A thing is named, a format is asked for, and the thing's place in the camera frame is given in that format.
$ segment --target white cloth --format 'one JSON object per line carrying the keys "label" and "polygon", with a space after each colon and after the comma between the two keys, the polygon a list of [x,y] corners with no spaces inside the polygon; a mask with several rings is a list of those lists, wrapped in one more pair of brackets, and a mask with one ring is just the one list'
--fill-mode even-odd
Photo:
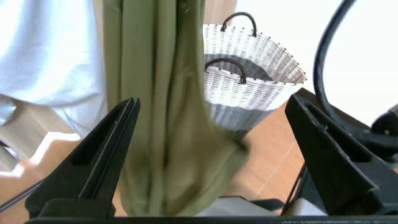
{"label": "white cloth", "polygon": [[50,106],[85,137],[106,114],[93,2],[0,0],[0,33],[0,125],[17,99]]}

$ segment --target brown floor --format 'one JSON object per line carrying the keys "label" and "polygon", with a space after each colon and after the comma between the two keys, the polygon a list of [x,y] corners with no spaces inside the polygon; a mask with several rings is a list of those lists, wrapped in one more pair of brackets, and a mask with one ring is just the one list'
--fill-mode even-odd
{"label": "brown floor", "polygon": [[[284,106],[254,128],[246,140],[251,145],[251,155],[225,195],[241,195],[248,200],[279,198],[285,201],[303,164],[303,157],[284,114]],[[0,177],[0,204],[43,179],[77,144],[54,141],[41,165],[27,169],[20,179]],[[125,216],[118,192],[113,202],[117,208],[116,216]],[[27,219],[24,200],[0,213],[0,223],[23,223]]]}

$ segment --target white wicker basket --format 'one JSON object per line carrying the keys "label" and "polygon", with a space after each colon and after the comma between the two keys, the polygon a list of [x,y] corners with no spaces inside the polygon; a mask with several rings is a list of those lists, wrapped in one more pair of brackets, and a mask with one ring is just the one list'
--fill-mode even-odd
{"label": "white wicker basket", "polygon": [[[240,15],[252,20],[251,31],[226,26],[232,17]],[[246,12],[232,14],[222,26],[205,24],[203,41],[205,100],[210,105],[210,117],[224,129],[245,134],[306,80],[293,56],[258,32],[254,19]]]}

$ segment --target green towel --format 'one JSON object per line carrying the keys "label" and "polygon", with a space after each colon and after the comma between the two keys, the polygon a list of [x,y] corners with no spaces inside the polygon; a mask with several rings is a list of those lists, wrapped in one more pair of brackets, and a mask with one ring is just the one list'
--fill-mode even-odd
{"label": "green towel", "polygon": [[128,215],[195,215],[228,186],[248,151],[209,120],[198,0],[104,0],[108,106],[139,97],[120,177]]}

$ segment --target green garment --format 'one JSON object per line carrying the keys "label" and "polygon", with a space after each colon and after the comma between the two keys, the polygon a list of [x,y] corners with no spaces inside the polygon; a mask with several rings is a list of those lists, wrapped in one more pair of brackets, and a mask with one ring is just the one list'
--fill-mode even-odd
{"label": "green garment", "polygon": [[208,116],[198,0],[105,0],[108,106],[139,97],[120,176],[128,215],[194,215],[214,202],[248,151]]}

